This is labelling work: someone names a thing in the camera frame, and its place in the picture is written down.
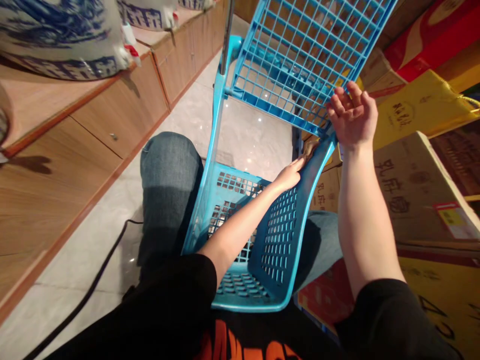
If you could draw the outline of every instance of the wire mesh basket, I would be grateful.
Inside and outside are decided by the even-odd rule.
[[[208,155],[182,253],[198,251],[270,183],[215,161],[224,99],[235,97],[317,135],[320,145],[298,184],[275,200],[246,241],[213,308],[274,312],[290,301],[310,201],[337,145],[325,104],[336,86],[357,79],[394,5],[395,0],[260,0],[245,39],[230,36],[230,5]]]

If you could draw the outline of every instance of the blue shopping cart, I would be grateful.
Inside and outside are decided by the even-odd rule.
[[[275,312],[292,295],[310,201],[337,139],[325,104],[356,80],[396,0],[260,0],[246,38],[225,42],[214,83],[208,155],[183,254],[198,251],[270,182],[216,162],[224,100],[234,97],[320,138],[301,180],[267,211],[221,281],[212,307]],[[236,61],[227,85],[228,67]]]

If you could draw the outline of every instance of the black cable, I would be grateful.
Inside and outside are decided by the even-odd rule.
[[[107,265],[110,261],[110,258],[114,254],[115,249],[119,245],[120,240],[122,240],[122,238],[125,234],[125,230],[127,230],[128,223],[143,224],[143,221],[134,221],[132,219],[128,219],[128,220],[125,221],[125,223],[123,224],[123,228],[121,229],[120,235],[116,239],[115,243],[113,244],[112,248],[110,249],[110,252],[106,256],[105,260],[103,261],[103,264],[101,265],[100,270],[98,270],[98,272],[95,276],[95,279],[91,283],[90,288],[86,292],[83,299],[81,299],[80,303],[76,306],[75,309],[73,309],[73,311],[70,313],[70,315],[68,315],[66,317],[66,319],[63,320],[61,322],[61,324],[56,327],[55,330],[53,330],[40,344],[38,344],[38,346],[36,348],[34,348],[27,356],[25,356],[23,358],[23,360],[33,360],[33,359],[35,359],[58,336],[58,334],[60,334],[62,332],[62,330],[65,329],[67,327],[67,325],[70,324],[70,322],[72,322],[72,320],[84,308],[85,304],[90,299],[90,297],[92,296],[92,294],[95,291],[95,288],[99,284],[100,278],[102,277],[102,275],[105,271],[105,268],[107,267]]]

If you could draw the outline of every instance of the tiled floor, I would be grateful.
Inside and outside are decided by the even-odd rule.
[[[242,35],[247,29],[248,25],[235,19],[234,34]],[[210,140],[212,84],[219,60],[217,54],[156,132],[173,131],[187,136],[202,157],[207,156]],[[273,180],[291,161],[291,126],[235,99],[229,98],[224,106],[217,161]],[[23,358],[74,309],[127,219],[142,219],[140,154],[4,322],[0,328],[0,359]],[[122,294],[138,279],[135,264],[141,236],[141,225],[128,225],[93,296],[40,358],[120,303]]]

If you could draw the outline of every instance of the leg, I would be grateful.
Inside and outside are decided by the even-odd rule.
[[[308,285],[342,258],[338,217],[334,212],[310,211],[305,223],[294,291]]]
[[[151,138],[141,153],[143,238],[140,281],[182,251],[204,167],[192,142],[174,132]]]

